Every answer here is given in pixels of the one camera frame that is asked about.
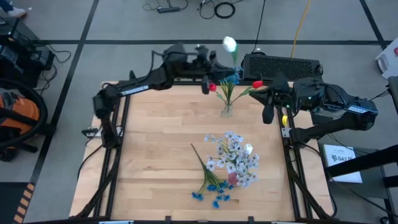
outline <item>wooden tabletop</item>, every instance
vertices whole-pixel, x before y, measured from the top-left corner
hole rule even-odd
[[[245,88],[235,87],[235,95]],[[222,107],[223,102],[215,94],[203,95],[199,86],[173,86],[131,96],[112,219],[164,220],[170,215],[172,220],[245,221],[248,216],[256,221],[294,220],[277,119],[263,124],[263,106],[250,96],[235,101],[230,118],[220,117]],[[312,126],[310,113],[301,111],[295,124],[301,128]],[[96,118],[93,126],[99,126]],[[260,157],[255,170],[259,182],[248,189],[228,190],[231,200],[213,209],[214,192],[206,191],[202,202],[191,196],[202,185],[204,176],[190,144],[206,160],[206,155],[215,155],[216,149],[214,144],[203,141],[205,134],[221,137],[227,131],[243,136],[244,144],[253,145],[253,153]],[[318,149],[316,140],[308,144]],[[85,157],[99,145],[100,138],[92,140]],[[332,214],[321,159],[308,149],[302,149],[301,155],[309,191]],[[103,158],[104,150],[100,150],[82,168],[70,215],[76,215],[98,188]],[[226,169],[218,168],[215,174],[227,178]],[[299,190],[298,196],[304,217]],[[101,214],[107,197],[106,192]]]

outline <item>clear vase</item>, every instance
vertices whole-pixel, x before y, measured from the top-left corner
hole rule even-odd
[[[221,110],[220,116],[223,118],[229,118],[233,114],[232,103],[225,103],[223,110]]]

